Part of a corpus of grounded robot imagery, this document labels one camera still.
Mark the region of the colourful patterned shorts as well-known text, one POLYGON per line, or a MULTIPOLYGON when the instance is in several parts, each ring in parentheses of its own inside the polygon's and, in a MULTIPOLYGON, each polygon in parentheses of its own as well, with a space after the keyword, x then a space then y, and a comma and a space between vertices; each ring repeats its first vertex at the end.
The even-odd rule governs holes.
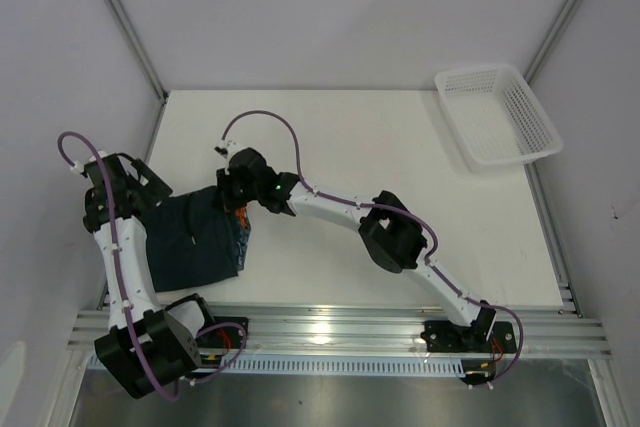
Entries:
POLYGON ((235 241, 236 267, 237 271, 240 272, 245 268, 251 234, 251 223, 247 207, 241 207, 233 212, 231 227, 235 241))

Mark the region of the dark green shorts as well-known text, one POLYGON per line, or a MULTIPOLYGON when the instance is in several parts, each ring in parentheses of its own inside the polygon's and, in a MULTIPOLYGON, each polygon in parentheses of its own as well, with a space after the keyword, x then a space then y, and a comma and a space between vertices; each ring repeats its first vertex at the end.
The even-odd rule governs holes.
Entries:
POLYGON ((170 197, 142 217, 153 286, 170 292, 239 275, 231 216, 213 206, 216 187, 170 197))

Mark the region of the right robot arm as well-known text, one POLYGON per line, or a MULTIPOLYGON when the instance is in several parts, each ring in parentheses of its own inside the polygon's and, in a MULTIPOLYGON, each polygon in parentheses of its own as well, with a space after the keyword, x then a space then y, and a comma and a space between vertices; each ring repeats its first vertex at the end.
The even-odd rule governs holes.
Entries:
POLYGON ((216 171, 216 203, 231 211, 256 202, 273 214, 320 219, 359 235, 371 260, 392 274, 408 272, 424 282, 447 321, 432 336, 449 349, 479 350, 493 336, 496 309, 475 300, 434 259, 434 232, 410 213, 399 198, 341 197, 308 185, 291 172, 276 172, 255 149, 222 141, 215 151, 225 160, 216 171))

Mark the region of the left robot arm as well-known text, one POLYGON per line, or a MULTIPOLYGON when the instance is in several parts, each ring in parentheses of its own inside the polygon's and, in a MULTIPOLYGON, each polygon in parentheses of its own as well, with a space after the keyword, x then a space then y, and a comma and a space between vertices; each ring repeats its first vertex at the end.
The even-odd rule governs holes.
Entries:
POLYGON ((197 294, 167 307, 159 303, 143 218, 172 190, 142 160, 132 160, 131 171, 121 160, 100 153, 84 164, 92 187, 83 223, 102 254, 110 295, 108 331, 95 340, 95 352, 120 386, 140 399, 200 368, 199 347, 215 339, 217 323, 197 294))

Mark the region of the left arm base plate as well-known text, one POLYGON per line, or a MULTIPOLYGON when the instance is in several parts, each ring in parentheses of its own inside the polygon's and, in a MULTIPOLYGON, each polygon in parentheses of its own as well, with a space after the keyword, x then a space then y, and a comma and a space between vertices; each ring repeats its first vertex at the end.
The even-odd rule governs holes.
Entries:
POLYGON ((248 332, 247 317, 216 317, 198 332, 196 342, 202 348, 235 350, 243 345, 248 332))

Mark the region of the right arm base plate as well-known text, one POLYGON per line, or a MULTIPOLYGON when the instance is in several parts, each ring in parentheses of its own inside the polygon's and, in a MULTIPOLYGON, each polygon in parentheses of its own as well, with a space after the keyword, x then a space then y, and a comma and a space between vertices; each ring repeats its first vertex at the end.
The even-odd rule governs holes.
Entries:
POLYGON ((498 353, 517 351, 513 326, 503 321, 461 327, 445 320, 430 320, 423 323, 420 337, 431 353, 491 354, 495 346, 499 347, 498 353))

